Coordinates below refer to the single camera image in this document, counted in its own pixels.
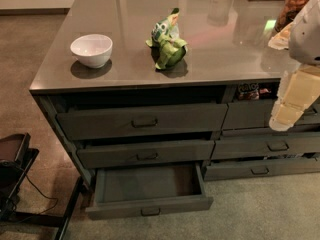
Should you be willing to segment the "white gripper with yellow pads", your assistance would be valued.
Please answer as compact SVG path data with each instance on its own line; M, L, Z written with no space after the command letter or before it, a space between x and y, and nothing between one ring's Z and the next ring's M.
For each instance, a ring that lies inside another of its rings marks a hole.
M320 97L320 67L301 64L293 72L285 71L277 97L269 126L275 131L287 131Z

